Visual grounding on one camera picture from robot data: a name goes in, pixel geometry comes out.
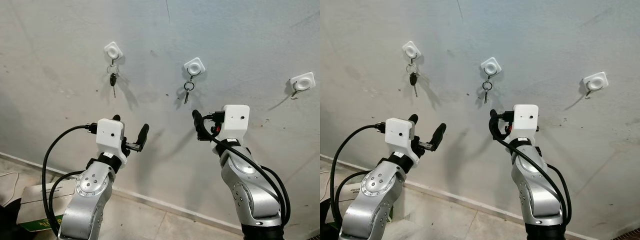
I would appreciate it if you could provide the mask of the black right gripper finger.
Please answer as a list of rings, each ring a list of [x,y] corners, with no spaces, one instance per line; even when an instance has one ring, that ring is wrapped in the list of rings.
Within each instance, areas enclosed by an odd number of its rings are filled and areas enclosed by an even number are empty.
[[[496,110],[491,109],[489,112],[489,132],[491,133],[494,140],[501,140],[502,134],[499,130],[499,114]]]
[[[206,141],[207,139],[207,130],[204,126],[204,120],[202,118],[201,113],[198,110],[192,110],[192,118],[194,128],[197,132],[197,138],[199,141]]]

